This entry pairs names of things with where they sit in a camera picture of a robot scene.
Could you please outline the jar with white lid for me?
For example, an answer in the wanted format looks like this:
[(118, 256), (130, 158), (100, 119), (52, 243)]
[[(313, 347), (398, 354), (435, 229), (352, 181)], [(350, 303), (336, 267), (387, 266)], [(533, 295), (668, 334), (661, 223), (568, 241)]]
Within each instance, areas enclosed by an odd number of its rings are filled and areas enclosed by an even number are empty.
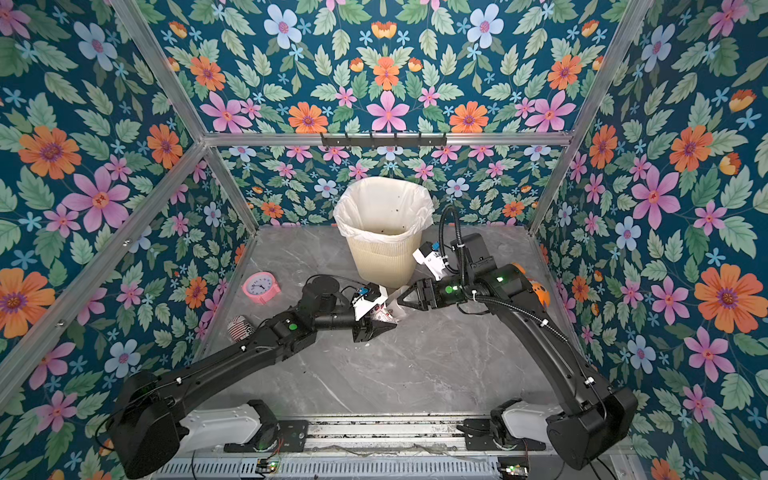
[(376, 300), (377, 304), (369, 313), (371, 319), (393, 324), (397, 324), (405, 320), (408, 314), (405, 309), (398, 303), (398, 298), (407, 290), (407, 287), (403, 286), (392, 290), (381, 286), (379, 290), (380, 297)]

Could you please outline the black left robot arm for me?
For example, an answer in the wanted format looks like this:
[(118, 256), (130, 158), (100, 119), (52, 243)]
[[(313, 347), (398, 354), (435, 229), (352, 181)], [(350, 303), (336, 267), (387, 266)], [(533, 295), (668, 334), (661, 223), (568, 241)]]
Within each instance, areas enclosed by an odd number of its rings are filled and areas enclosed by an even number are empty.
[(270, 428), (262, 403), (218, 410), (202, 404), (313, 345), (322, 330), (348, 330), (354, 341), (365, 343), (394, 329), (386, 301), (387, 290), (378, 284), (364, 284), (345, 297), (336, 277), (314, 275), (297, 304), (264, 320), (248, 337), (165, 374), (140, 371), (129, 377), (104, 423), (125, 476), (146, 477), (183, 450), (217, 444), (256, 448)]

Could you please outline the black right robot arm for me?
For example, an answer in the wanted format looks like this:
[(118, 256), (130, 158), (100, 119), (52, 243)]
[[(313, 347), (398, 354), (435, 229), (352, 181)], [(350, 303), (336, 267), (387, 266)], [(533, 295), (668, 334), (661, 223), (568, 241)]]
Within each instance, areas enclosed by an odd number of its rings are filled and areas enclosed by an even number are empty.
[(512, 399), (492, 410), (486, 435), (502, 448), (534, 441), (554, 449), (565, 465), (581, 470), (629, 433), (639, 401), (618, 388), (574, 347), (552, 320), (531, 280), (514, 264), (500, 266), (479, 234), (452, 242), (457, 264), (429, 242), (413, 257), (431, 275), (398, 298), (419, 311), (478, 303), (521, 342), (544, 374), (556, 400), (535, 404)]

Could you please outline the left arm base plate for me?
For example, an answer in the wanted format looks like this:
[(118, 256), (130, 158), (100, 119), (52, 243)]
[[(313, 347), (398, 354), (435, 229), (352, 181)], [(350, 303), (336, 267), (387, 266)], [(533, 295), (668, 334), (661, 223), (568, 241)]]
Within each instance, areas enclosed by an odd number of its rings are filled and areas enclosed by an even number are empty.
[(244, 444), (228, 443), (226, 453), (298, 453), (303, 452), (308, 438), (309, 422), (305, 420), (279, 420), (262, 426), (255, 436)]

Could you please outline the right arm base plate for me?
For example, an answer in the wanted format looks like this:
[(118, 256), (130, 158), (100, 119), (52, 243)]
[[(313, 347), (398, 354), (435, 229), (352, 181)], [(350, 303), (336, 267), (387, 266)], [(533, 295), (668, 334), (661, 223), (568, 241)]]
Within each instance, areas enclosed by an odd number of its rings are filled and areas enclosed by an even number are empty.
[(485, 418), (466, 418), (456, 426), (462, 434), (468, 451), (502, 451), (507, 446), (493, 433), (491, 421)]

